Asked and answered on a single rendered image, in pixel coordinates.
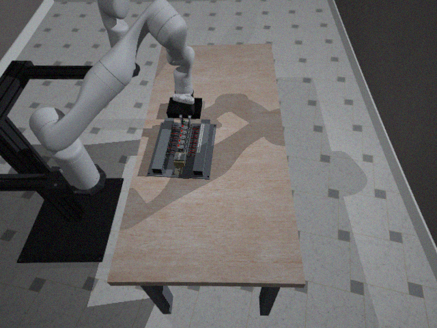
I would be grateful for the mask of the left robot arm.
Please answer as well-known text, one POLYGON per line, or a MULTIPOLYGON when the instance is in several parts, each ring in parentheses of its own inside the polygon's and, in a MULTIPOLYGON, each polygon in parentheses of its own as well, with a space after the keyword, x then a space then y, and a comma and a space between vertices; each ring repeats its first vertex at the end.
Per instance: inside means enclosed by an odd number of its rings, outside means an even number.
POLYGON ((111 48, 129 30, 127 23, 123 20, 128 13, 129 5, 130 0, 98 0, 100 15, 107 29, 111 48))

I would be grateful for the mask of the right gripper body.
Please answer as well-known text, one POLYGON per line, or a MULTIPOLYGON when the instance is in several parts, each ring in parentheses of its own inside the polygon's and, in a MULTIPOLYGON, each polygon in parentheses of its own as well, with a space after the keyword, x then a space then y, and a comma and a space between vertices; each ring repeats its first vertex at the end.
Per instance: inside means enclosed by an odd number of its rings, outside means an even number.
POLYGON ((188 87, 178 87, 175 84, 175 94, 173 95, 173 100, 177 101, 177 113, 179 115, 194 115, 195 99, 193 98, 193 93, 194 90, 192 83, 188 87))

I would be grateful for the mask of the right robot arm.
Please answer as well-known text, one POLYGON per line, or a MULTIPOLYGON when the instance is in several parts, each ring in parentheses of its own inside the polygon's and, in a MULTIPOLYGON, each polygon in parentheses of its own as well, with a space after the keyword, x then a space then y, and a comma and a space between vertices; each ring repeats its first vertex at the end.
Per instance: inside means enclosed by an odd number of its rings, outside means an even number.
POLYGON ((179 66, 173 71, 175 84, 188 87, 192 83, 195 52, 192 47, 186 47, 186 22, 167 0, 155 0, 90 68, 76 102, 67 114, 53 107, 43 107, 29 119, 34 135, 61 168, 64 178, 77 189, 90 189, 100 179, 79 136, 130 83, 137 51, 148 33, 166 48, 168 63, 179 66))

